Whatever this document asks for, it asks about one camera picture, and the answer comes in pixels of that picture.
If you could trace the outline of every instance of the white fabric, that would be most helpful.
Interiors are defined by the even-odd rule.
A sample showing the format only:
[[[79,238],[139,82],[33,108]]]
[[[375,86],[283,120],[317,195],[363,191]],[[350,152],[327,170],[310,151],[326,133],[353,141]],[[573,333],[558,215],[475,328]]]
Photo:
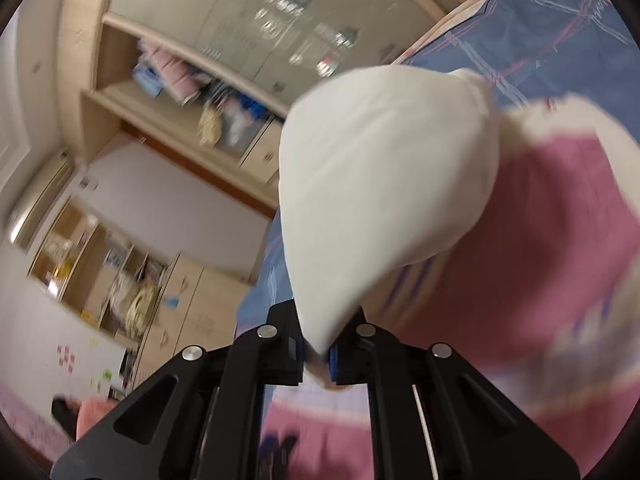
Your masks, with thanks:
[[[354,70],[292,107],[280,143],[282,238],[319,354],[388,271],[451,247],[498,168],[488,84],[467,70]]]

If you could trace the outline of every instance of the blue sticker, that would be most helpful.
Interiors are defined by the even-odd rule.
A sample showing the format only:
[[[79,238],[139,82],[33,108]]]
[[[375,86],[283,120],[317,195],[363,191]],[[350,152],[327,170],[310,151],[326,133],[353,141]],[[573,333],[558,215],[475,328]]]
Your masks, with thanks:
[[[180,296],[171,296],[169,298],[164,298],[164,306],[169,308],[178,308],[178,303],[180,303]]]

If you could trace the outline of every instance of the silver screw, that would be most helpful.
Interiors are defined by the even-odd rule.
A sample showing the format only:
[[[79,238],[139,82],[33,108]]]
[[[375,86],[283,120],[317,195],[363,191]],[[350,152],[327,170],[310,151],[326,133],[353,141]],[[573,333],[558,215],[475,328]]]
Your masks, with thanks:
[[[433,355],[441,359],[451,357],[452,354],[451,347],[444,343],[436,343],[435,345],[433,345],[433,347],[431,348],[431,352],[433,353]]]
[[[270,339],[272,337],[276,337],[278,334],[278,329],[273,325],[262,325],[258,329],[258,337],[263,339]]]
[[[363,323],[358,325],[356,328],[356,333],[361,337],[371,337],[376,333],[376,327],[370,325],[369,323]]]
[[[197,361],[202,357],[203,353],[202,348],[199,346],[187,346],[187,348],[182,351],[182,358],[186,361]]]

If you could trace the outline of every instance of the air conditioner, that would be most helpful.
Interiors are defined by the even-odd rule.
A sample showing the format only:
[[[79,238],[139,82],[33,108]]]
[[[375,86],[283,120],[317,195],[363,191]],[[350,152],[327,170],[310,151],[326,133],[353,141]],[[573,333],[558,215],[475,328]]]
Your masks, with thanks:
[[[74,172],[67,150],[57,152],[31,179],[9,216],[7,232],[12,244],[27,249],[38,226]]]

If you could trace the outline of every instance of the cabinet door handle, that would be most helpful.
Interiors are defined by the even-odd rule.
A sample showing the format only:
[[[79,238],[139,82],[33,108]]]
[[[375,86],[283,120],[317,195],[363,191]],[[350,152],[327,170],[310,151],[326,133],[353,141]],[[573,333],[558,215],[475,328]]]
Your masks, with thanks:
[[[160,348],[164,347],[169,342],[169,333],[164,329],[162,332],[162,339],[160,340]]]

